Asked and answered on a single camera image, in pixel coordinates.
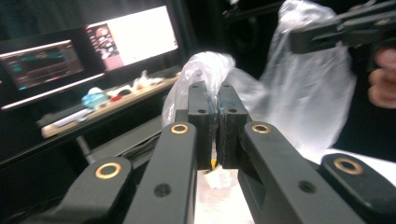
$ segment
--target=monitor screen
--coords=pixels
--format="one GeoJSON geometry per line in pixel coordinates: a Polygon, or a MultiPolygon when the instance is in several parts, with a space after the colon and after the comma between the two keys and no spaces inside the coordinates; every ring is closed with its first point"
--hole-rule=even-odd
{"type": "Polygon", "coordinates": [[[91,24],[86,32],[107,70],[177,49],[166,7],[91,24]]]}
{"type": "Polygon", "coordinates": [[[71,40],[1,54],[0,62],[20,91],[83,71],[71,40]]]}

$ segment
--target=computer monitor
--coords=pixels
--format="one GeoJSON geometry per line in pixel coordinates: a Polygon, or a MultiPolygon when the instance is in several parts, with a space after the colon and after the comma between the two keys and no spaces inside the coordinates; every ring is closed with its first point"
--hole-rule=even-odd
{"type": "Polygon", "coordinates": [[[71,40],[0,54],[0,63],[20,91],[84,70],[71,40]]]}
{"type": "Polygon", "coordinates": [[[86,26],[106,66],[113,70],[177,49],[165,6],[86,26]]]}
{"type": "Polygon", "coordinates": [[[92,82],[108,71],[176,49],[166,6],[1,42],[1,109],[28,105],[92,82]]]}

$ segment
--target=person's hand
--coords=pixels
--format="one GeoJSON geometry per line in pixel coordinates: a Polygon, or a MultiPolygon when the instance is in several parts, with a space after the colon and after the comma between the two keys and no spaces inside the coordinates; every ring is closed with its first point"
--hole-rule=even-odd
{"type": "Polygon", "coordinates": [[[380,49],[375,62],[382,68],[369,76],[369,99],[374,105],[396,108],[396,48],[380,49]]]}

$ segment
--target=blue object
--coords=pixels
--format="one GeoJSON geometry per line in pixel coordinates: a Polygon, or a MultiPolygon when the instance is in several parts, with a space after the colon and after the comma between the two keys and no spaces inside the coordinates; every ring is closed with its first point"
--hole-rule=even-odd
{"type": "Polygon", "coordinates": [[[88,94],[81,99],[81,102],[90,109],[96,109],[107,101],[108,96],[102,92],[88,94]]]}

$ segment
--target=clear plastic bag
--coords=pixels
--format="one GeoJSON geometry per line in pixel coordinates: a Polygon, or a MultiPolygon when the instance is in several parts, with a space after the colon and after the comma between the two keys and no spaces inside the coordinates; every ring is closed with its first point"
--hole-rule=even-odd
{"type": "Polygon", "coordinates": [[[272,123],[297,149],[330,147],[347,119],[356,78],[350,72],[347,48],[293,54],[289,31],[334,18],[327,7],[309,1],[287,0],[279,10],[269,61],[261,77],[268,94],[255,114],[272,123]]]}
{"type": "Polygon", "coordinates": [[[178,109],[187,109],[189,86],[195,82],[205,82],[212,107],[216,109],[220,85],[234,66],[234,59],[227,54],[202,52],[193,55],[184,65],[179,79],[166,97],[163,105],[163,126],[175,121],[178,109]]]}

